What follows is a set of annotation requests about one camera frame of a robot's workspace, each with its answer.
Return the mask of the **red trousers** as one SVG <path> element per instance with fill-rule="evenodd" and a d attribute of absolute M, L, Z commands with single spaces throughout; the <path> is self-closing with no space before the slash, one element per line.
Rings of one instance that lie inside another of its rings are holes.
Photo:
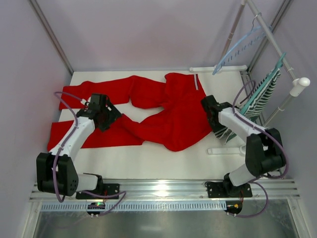
<path fill-rule="evenodd" d="M 63 88 L 59 109 L 81 109 L 81 100 L 94 93 L 105 94 L 116 105 L 131 104 L 146 117 L 123 112 L 109 129 L 95 130 L 84 148 L 136 146 L 144 142 L 163 145 L 178 152 L 201 141 L 210 132 L 201 100 L 206 96 L 198 76 L 168 73 L 162 82 L 132 75 L 127 78 L 92 82 Z"/>

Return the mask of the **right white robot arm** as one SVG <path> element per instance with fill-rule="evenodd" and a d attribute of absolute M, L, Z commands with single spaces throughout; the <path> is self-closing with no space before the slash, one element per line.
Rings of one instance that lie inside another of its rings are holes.
<path fill-rule="evenodd" d="M 279 131 L 258 126 L 230 103 L 218 103 L 213 95 L 203 98 L 201 104 L 213 132 L 228 128 L 246 143 L 242 166 L 227 173 L 220 182 L 205 182 L 208 197 L 252 197 L 251 181 L 287 165 Z"/>

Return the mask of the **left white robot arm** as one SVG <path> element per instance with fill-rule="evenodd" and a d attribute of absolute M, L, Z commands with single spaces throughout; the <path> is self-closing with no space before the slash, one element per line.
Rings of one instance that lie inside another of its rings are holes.
<path fill-rule="evenodd" d="M 55 194 L 59 202 L 79 193 L 105 199 L 102 176 L 78 174 L 73 160 L 93 132 L 108 130 L 122 114 L 104 94 L 92 94 L 77 113 L 65 100 L 61 102 L 73 114 L 74 121 L 55 147 L 37 156 L 37 188 L 40 192 Z"/>

